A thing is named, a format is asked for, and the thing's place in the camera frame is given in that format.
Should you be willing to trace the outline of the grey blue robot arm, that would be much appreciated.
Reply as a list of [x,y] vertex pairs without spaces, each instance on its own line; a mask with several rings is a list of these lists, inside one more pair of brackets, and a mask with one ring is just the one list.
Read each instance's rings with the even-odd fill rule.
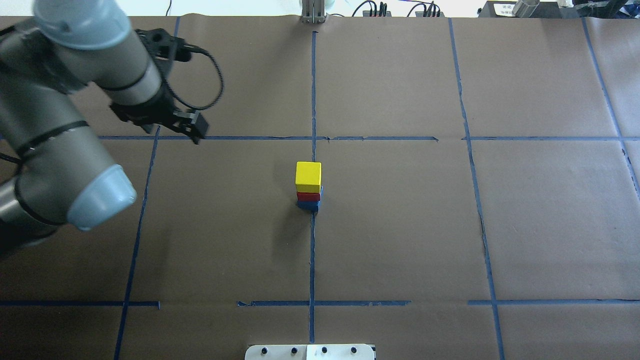
[[1,256],[37,245],[70,224],[89,231],[137,200],[124,169],[71,100],[95,84],[122,122],[154,125],[195,144],[202,115],[169,84],[174,61],[201,47],[162,29],[133,29],[114,0],[36,0],[32,17],[1,31],[1,136],[17,169],[1,184]]

